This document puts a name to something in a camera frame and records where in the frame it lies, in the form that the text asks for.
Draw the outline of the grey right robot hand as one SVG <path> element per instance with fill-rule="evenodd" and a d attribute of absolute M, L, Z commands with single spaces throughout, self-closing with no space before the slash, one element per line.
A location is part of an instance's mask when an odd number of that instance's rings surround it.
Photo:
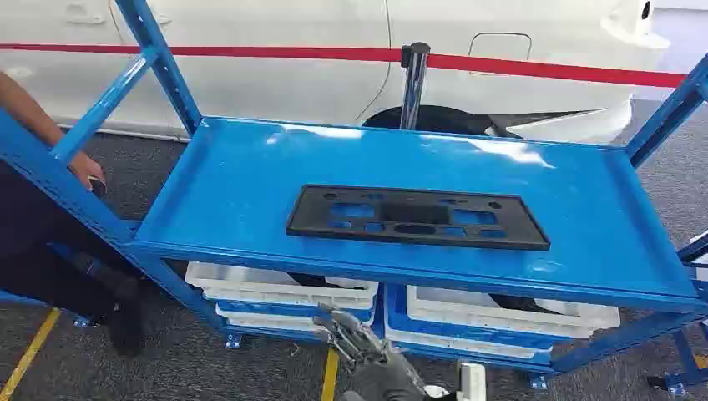
<path fill-rule="evenodd" d="M 326 303 L 313 317 L 320 334 L 344 358 L 353 387 L 342 400 L 424 400 L 424 382 L 399 348 L 354 315 Z"/>

